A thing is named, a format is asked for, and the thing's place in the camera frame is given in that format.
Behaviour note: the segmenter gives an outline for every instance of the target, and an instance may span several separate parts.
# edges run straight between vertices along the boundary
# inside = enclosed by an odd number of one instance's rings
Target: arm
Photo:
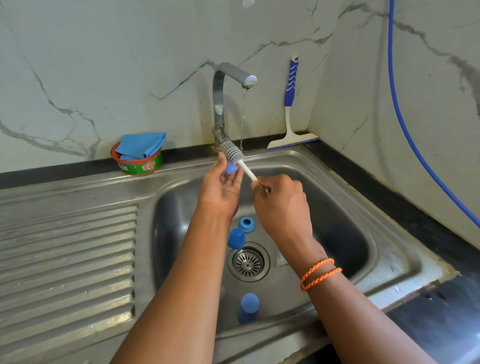
[[[211,363],[220,284],[230,223],[243,171],[226,177],[225,155],[205,175],[183,245],[156,295],[133,325],[111,364]],[[198,257],[209,269],[198,274]]]
[[[269,196],[264,187],[271,188]],[[259,183],[253,182],[252,188],[262,226],[302,278],[327,255],[313,238],[301,183],[286,175],[259,177]],[[334,268],[331,263],[320,266],[304,284]],[[343,363],[434,363],[343,274],[324,279],[307,292]]]

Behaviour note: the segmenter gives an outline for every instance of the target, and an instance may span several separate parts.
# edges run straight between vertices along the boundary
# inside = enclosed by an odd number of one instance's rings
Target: white marble tile
[[[338,0],[2,0],[0,172],[107,158],[126,133],[165,131],[165,148],[213,141],[211,65],[258,77],[244,137],[285,130],[289,59],[300,56],[292,126],[306,129]],[[240,137],[241,88],[225,82]]]
[[[423,169],[400,129],[385,4],[344,1],[309,128],[480,248],[480,230]],[[479,3],[396,4],[394,73],[403,117],[433,170],[480,216]]]

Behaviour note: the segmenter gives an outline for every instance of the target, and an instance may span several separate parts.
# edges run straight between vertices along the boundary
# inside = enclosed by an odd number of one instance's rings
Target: red container rim
[[[153,154],[151,157],[147,157],[147,158],[143,158],[143,159],[139,159],[139,160],[121,160],[120,157],[121,157],[121,154],[119,152],[117,152],[115,149],[118,148],[119,144],[120,144],[121,140],[119,142],[117,142],[111,149],[110,149],[110,155],[112,156],[112,158],[117,161],[118,163],[121,163],[121,164],[144,164],[146,162],[149,162],[153,159],[155,159],[156,157],[158,157],[158,155],[160,154],[160,152],[162,151],[162,148],[160,148],[158,150],[158,152],[156,152],[155,154]]]

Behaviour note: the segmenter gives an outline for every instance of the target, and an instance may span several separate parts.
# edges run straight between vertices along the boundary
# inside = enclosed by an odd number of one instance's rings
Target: person's left hand
[[[209,210],[231,221],[239,207],[243,169],[238,166],[235,173],[227,175],[227,163],[227,157],[220,152],[218,161],[204,176],[197,208]]]

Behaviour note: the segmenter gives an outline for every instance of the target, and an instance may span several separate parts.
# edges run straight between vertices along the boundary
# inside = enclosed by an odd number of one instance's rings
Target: chrome faucet
[[[223,62],[215,67],[213,76],[213,117],[215,124],[212,132],[217,149],[220,148],[220,144],[224,140],[230,140],[225,132],[225,119],[223,117],[223,81],[226,74],[241,84],[243,88],[250,88],[257,84],[257,78],[254,75],[231,63]]]

